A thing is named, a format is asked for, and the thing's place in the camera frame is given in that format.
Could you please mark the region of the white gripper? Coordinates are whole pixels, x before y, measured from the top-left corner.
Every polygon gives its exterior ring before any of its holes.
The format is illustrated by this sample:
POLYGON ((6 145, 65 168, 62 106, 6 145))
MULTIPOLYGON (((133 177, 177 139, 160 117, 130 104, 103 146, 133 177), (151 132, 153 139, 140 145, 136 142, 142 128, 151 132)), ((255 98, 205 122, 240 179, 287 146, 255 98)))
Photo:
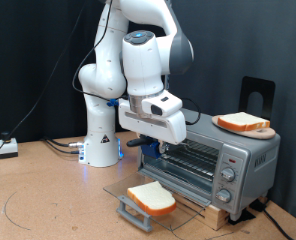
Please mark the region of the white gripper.
POLYGON ((121 99, 119 123, 124 129, 161 140, 159 152, 163 154, 169 150, 168 143, 179 144, 186 138, 181 108, 182 100, 172 94, 136 98, 134 102, 121 99))

